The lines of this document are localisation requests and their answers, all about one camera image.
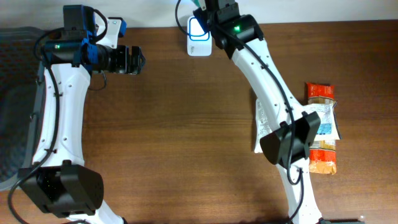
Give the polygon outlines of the white tube gold cap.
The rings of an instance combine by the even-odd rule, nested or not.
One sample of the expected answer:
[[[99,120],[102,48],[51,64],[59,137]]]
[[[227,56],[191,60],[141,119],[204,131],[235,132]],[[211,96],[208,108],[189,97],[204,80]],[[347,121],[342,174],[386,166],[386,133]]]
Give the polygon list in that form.
[[[267,120],[264,108],[258,99],[256,100],[255,121],[256,121],[256,142],[254,145],[254,153],[259,154],[262,153],[260,139],[270,134],[272,130],[269,126],[269,122]]]

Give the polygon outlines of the cream snack bag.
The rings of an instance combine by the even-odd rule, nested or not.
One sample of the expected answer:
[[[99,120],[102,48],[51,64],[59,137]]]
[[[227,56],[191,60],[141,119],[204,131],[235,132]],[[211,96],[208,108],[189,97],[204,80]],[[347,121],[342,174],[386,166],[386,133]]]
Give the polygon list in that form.
[[[307,113],[317,112],[320,117],[320,126],[315,136],[315,141],[341,140],[335,118],[333,103],[312,103],[304,106]]]

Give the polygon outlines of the orange noodle packet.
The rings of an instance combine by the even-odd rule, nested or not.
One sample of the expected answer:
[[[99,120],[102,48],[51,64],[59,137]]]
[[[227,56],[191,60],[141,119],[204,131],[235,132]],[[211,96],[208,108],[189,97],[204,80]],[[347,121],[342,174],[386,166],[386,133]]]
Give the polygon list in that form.
[[[308,103],[332,105],[334,101],[334,86],[307,83]],[[309,171],[317,174],[331,174],[337,172],[336,168],[336,141],[314,141],[310,147]]]

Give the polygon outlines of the green Kleenex tissue pack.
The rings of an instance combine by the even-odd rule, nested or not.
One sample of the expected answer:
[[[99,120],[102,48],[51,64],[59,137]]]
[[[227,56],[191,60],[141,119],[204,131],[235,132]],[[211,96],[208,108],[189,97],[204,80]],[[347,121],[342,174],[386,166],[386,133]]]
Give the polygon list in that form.
[[[206,10],[206,1],[205,0],[192,0],[192,1],[201,10]]]

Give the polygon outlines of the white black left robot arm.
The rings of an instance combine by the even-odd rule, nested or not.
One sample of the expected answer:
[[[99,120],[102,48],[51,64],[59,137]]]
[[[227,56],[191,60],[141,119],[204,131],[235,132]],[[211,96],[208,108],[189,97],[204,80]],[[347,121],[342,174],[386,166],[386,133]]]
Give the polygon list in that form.
[[[118,44],[126,33],[120,17],[84,5],[63,7],[63,27],[35,43],[44,79],[38,94],[39,132],[32,164],[18,171],[17,186],[43,213],[68,223],[124,223],[104,201],[102,176],[85,167],[83,111],[92,74],[137,75],[145,57],[138,46]]]

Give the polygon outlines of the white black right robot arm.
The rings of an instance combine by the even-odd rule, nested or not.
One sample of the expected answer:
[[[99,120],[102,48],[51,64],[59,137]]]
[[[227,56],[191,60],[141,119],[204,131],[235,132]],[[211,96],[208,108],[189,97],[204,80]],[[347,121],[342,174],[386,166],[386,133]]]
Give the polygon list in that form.
[[[236,1],[205,0],[193,12],[242,71],[261,102],[271,133],[259,141],[266,159],[279,171],[288,201],[285,223],[322,223],[310,180],[310,146],[320,117],[296,100],[272,61],[255,18],[242,15]]]

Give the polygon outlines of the grey plastic mesh basket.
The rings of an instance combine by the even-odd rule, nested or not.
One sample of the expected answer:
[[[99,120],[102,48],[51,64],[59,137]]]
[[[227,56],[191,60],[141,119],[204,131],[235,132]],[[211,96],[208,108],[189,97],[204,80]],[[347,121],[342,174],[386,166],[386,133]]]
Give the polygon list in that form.
[[[17,181],[20,168],[29,167],[37,142],[40,116],[36,94],[39,61],[35,41],[44,32],[35,27],[1,29],[1,190]]]

